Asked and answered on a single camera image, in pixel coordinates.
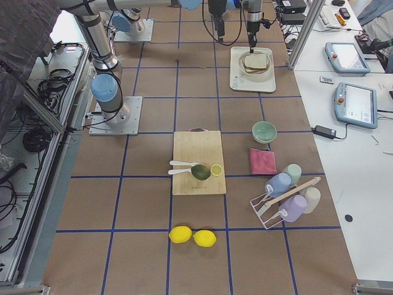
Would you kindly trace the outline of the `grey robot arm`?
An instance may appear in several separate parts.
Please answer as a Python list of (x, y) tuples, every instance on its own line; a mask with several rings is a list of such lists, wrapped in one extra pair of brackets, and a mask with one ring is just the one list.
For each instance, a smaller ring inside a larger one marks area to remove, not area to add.
[[(214, 42), (184, 41), (198, 37), (203, 22), (183, 22), (179, 1), (58, 1), (61, 10), (76, 17), (98, 74), (114, 76), (123, 94), (143, 97), (142, 131), (169, 132), (189, 124), (217, 129), (219, 96)], [(175, 9), (168, 22), (160, 20), (153, 41), (113, 46), (105, 37), (100, 13), (128, 8), (152, 12)]]

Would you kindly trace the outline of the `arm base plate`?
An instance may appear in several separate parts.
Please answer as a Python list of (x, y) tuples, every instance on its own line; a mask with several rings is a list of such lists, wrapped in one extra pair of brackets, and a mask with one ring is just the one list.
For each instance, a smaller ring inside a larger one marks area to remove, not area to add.
[(92, 117), (88, 132), (91, 136), (136, 136), (139, 131), (141, 109), (141, 96), (123, 97), (122, 108), (113, 114), (101, 112), (101, 107), (96, 103), (95, 112), (99, 114)]
[(113, 21), (116, 33), (114, 41), (117, 43), (150, 42), (154, 27), (153, 19), (139, 19), (136, 22), (121, 20)]

